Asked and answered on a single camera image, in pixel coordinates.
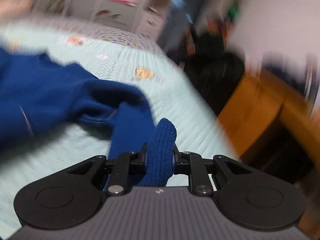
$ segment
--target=blue knit fabric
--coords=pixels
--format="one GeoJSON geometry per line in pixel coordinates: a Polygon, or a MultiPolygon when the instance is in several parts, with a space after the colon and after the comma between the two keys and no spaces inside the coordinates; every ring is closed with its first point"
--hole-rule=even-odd
{"type": "Polygon", "coordinates": [[[172,175],[172,123],[163,119],[155,128],[138,88],[99,80],[78,64],[64,67],[46,54],[11,55],[0,49],[0,112],[0,147],[62,122],[98,124],[113,130],[109,159],[148,142],[141,185],[165,185],[172,175]]]}

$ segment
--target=floral pattern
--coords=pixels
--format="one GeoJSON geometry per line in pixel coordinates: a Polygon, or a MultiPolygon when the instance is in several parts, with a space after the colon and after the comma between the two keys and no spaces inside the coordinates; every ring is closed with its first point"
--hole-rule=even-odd
{"type": "Polygon", "coordinates": [[[34,15],[15,19],[15,21],[19,20],[27,20],[28,22],[43,28],[53,28],[56,30],[77,33],[79,35],[129,46],[134,49],[142,49],[155,54],[164,55],[164,52],[161,50],[161,48],[156,44],[155,41],[151,39],[78,18],[34,15]]]}

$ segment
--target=wooden furniture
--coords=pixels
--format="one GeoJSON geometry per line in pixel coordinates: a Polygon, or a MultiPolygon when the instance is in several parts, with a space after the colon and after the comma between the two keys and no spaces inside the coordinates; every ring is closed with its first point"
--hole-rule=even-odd
{"type": "Polygon", "coordinates": [[[245,75],[218,119],[240,159],[249,163],[283,125],[320,167],[320,131],[304,98],[273,74],[245,75]]]}
{"type": "Polygon", "coordinates": [[[320,171],[313,169],[298,187],[307,198],[307,206],[300,220],[299,228],[303,230],[311,239],[320,239],[320,171]]]}

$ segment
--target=black bag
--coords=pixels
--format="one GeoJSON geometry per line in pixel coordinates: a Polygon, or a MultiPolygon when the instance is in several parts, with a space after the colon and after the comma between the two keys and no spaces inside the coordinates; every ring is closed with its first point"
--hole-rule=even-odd
{"type": "Polygon", "coordinates": [[[196,53],[187,59],[184,71],[218,116],[244,73],[244,61],[224,51],[220,35],[205,33],[197,38],[193,32],[192,36],[196,53]]]}

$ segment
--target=white wall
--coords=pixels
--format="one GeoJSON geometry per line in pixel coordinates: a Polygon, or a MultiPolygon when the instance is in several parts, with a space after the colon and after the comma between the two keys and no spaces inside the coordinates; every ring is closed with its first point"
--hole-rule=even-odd
{"type": "Polygon", "coordinates": [[[228,43],[253,62],[279,52],[292,62],[292,74],[302,78],[307,54],[320,62],[320,0],[243,0],[228,43]]]}

